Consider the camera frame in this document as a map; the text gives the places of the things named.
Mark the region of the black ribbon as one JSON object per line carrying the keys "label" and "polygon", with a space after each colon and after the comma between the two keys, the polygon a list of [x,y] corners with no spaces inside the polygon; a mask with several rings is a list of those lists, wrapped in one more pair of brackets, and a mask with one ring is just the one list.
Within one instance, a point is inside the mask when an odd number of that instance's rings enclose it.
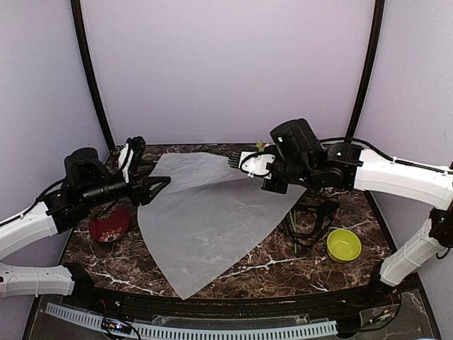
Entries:
{"label": "black ribbon", "polygon": [[[337,198],[327,198],[322,200],[317,205],[309,205],[306,203],[297,202],[293,205],[292,209],[296,213],[313,213],[316,217],[314,226],[310,232],[298,232],[297,237],[303,239],[299,247],[311,248],[313,247],[324,235],[333,224],[334,218],[340,208],[340,202]],[[284,217],[282,222],[277,227],[286,236],[289,237],[292,243],[295,242],[292,237],[291,224],[289,221],[289,212]]]}

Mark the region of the translucent white wrapping paper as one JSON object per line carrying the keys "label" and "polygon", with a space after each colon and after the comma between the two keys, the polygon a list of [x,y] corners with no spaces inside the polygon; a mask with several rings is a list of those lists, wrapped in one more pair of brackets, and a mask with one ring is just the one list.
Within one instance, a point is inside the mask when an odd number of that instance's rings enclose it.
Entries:
{"label": "translucent white wrapping paper", "polygon": [[171,182],[137,211],[138,225],[156,265],[177,296],[185,300],[230,269],[283,220],[305,189],[285,194],[262,190],[206,153],[167,153],[152,176]]}

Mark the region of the white fake rose stem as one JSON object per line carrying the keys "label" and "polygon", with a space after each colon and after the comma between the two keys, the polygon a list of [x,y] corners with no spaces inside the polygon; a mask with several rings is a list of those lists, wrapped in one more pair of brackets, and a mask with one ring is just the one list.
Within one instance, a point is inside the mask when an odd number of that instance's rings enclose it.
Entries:
{"label": "white fake rose stem", "polygon": [[256,149],[257,149],[259,152],[264,152],[266,146],[267,146],[267,144],[266,144],[265,142],[263,142],[263,141],[256,142]]}

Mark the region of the pink peony fake stem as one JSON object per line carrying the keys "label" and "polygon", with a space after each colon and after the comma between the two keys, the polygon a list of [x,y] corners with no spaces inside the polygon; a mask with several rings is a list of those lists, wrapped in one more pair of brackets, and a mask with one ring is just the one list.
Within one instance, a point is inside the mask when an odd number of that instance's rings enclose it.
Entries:
{"label": "pink peony fake stem", "polygon": [[291,210],[289,212],[289,221],[290,221],[290,224],[291,224],[292,233],[294,234],[292,237],[295,240],[295,242],[294,242],[294,253],[297,254],[298,253],[298,246],[302,243],[303,239],[300,238],[300,237],[297,237],[297,233],[298,233],[298,230],[297,230],[297,213],[295,211],[293,211],[293,210]]}

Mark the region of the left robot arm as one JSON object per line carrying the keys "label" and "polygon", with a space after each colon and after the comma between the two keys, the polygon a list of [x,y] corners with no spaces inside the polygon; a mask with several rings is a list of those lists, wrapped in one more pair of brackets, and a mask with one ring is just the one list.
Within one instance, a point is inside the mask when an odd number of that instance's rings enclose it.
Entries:
{"label": "left robot arm", "polygon": [[[168,176],[137,171],[139,162],[127,148],[120,168],[112,173],[92,147],[78,149],[64,160],[66,176],[46,188],[23,212],[1,222],[1,258],[38,240],[62,234],[104,203],[129,198],[135,206],[149,204],[170,182]],[[53,267],[1,265],[1,297],[71,296],[85,309],[100,302],[93,280],[77,263]]]}

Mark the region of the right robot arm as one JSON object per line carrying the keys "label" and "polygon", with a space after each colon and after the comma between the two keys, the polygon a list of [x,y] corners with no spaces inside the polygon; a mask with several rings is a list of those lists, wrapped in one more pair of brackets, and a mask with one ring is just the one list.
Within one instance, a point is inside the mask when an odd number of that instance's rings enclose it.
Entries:
{"label": "right robot arm", "polygon": [[361,301],[376,307],[389,287],[436,255],[452,248],[452,169],[390,157],[364,140],[332,137],[319,140],[305,119],[274,128],[273,144],[255,168],[263,171],[265,189],[284,193],[288,185],[376,191],[431,205],[422,227],[395,254],[385,258]]}

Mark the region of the red floral dish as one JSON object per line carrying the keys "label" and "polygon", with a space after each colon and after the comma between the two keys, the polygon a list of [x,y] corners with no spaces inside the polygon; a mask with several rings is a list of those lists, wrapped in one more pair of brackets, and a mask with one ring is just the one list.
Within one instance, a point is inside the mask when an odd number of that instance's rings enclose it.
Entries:
{"label": "red floral dish", "polygon": [[131,216],[124,208],[115,208],[90,221],[89,234],[99,243],[111,243],[122,238],[130,228]]}

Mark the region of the yellow-green bowl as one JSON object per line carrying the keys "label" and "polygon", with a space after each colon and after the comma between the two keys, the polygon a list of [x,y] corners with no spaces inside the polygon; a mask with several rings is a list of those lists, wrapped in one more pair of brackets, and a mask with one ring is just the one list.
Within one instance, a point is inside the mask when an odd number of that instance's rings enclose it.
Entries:
{"label": "yellow-green bowl", "polygon": [[346,229],[332,231],[326,241],[330,259],[337,263],[347,263],[357,259],[362,253],[362,243],[359,237]]}

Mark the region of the black front rail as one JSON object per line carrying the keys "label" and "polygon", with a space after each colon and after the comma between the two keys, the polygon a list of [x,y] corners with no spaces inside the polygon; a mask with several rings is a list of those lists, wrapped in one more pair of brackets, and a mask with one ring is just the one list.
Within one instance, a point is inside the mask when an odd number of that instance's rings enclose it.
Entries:
{"label": "black front rail", "polygon": [[183,300],[163,276],[121,278],[100,272],[95,273],[92,286],[63,301],[126,319],[150,319],[157,314],[214,319],[297,314],[346,318],[369,308],[398,307],[401,295],[398,290],[371,295],[364,286],[344,290],[327,290],[314,284],[303,287],[299,280],[295,284],[290,280],[279,284],[269,273],[262,273],[220,278]]}

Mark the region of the right black frame post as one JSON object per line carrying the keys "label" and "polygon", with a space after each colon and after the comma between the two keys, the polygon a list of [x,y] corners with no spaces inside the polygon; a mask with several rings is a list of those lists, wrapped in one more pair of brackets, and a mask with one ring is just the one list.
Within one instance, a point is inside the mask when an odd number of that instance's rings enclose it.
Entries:
{"label": "right black frame post", "polygon": [[360,83],[357,89],[357,95],[355,98],[354,106],[346,130],[346,138],[352,139],[355,136],[357,127],[362,114],[362,109],[365,104],[367,91],[369,88],[370,79],[372,77],[372,71],[374,68],[374,61],[377,53],[379,44],[379,36],[382,28],[382,21],[384,17],[385,0],[376,0],[374,2],[374,10],[372,15],[372,23],[369,32],[369,40],[367,43],[367,51],[362,69],[362,75],[360,77]]}

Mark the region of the black frame post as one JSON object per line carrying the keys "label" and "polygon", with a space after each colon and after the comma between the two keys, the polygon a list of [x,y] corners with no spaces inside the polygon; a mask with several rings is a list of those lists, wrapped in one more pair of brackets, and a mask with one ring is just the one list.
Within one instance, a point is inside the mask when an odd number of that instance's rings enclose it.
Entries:
{"label": "black frame post", "polygon": [[91,95],[91,100],[93,102],[93,107],[95,109],[97,121],[100,126],[105,145],[108,148],[108,151],[111,152],[115,149],[116,145],[108,123],[105,109],[103,107],[101,93],[98,88],[95,70],[91,60],[88,37],[84,25],[84,15],[82,13],[82,2],[79,0],[71,0],[70,5],[72,18],[74,22],[74,29],[76,33],[76,39],[79,46],[79,54],[84,68],[84,74],[86,77],[88,90]]}
{"label": "black frame post", "polygon": [[374,68],[374,61],[377,53],[379,44],[379,36],[382,28],[382,21],[384,17],[385,0],[376,0],[374,2],[374,10],[372,15],[372,23],[369,32],[369,40],[367,43],[367,51],[362,69],[362,75],[360,77],[360,83],[357,89],[357,95],[355,98],[354,106],[346,130],[346,138],[352,139],[355,136],[357,127],[362,114],[362,109],[365,104],[367,91],[369,88],[370,79],[372,77],[372,71]]}

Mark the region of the left black frame post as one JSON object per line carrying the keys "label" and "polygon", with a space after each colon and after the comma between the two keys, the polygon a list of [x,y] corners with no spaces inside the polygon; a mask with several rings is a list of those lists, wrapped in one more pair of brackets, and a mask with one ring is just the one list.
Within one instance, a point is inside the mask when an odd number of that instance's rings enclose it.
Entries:
{"label": "left black frame post", "polygon": [[108,151],[111,152],[115,149],[116,145],[108,123],[105,109],[103,107],[101,93],[98,88],[95,70],[91,60],[88,37],[84,25],[84,15],[82,13],[82,2],[79,0],[71,0],[70,5],[72,18],[74,22],[74,29],[76,33],[76,39],[79,46],[79,54],[84,68],[84,74],[86,77],[88,90],[91,95],[91,100],[93,102],[93,107],[95,109],[97,121],[100,126],[105,145],[108,148]]}

